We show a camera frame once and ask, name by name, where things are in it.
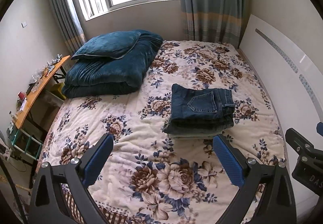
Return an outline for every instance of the paper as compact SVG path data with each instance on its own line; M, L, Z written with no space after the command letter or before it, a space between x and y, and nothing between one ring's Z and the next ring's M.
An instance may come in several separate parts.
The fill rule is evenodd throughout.
M25 98L24 101L22 102L22 105L21 105L19 111L23 111L24 110L26 103L27 103L27 99Z

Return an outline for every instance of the folded blanket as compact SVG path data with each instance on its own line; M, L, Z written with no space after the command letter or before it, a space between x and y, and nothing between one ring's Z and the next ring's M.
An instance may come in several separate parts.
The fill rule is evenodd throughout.
M69 98L103 95L129 94L138 90L154 60L163 39L144 30L123 58L81 59L66 74L62 93Z
M193 90L172 85L171 116L163 132L180 136L211 136L232 127L235 104L229 89Z

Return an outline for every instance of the floral bedspread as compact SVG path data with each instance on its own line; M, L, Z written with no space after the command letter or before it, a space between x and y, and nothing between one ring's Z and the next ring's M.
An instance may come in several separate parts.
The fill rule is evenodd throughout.
M215 223L238 188L212 150L212 140L175 140L161 132L170 115L174 83L197 90L231 89L235 125L223 135L260 163L285 161L272 104L233 46L166 41L138 92L66 100L48 133L41 162L66 164L104 133L111 134L113 152L89 187L111 223ZM68 187L63 189L70 199ZM262 189L260 185L243 222L252 217Z

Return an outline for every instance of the stack of folded clothes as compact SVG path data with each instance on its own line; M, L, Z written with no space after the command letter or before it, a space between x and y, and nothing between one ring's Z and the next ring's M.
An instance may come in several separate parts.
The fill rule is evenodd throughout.
M229 89L193 90L172 85L171 116L163 132L175 139L208 139L232 127L235 104Z
M92 38L73 55L78 62L66 74L62 93L74 98L137 91L162 42L145 30Z

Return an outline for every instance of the window sill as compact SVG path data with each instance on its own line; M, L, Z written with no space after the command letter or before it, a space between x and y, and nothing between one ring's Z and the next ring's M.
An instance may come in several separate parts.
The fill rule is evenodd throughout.
M121 9L124 9L124 8L127 8L127 7L133 7L133 6L137 6L137 5L142 5L142 4L149 4L149 3L156 3L156 2L164 2L164 1L177 1L177 0L157 0L157 1L147 1L147 2L144 2L144 3L139 3L139 4L133 4L133 5L127 5L127 6L124 6L124 7L121 7L121 8L116 8L116 9L113 9L113 10L110 10L110 11L106 11L104 13L101 13L99 15L94 15L92 16L91 18L89 19L85 19L85 21L90 21L94 18L97 18L97 17L100 17L102 15L105 15L105 14L108 14L108 13L111 13L111 12L115 12L117 10L121 10Z

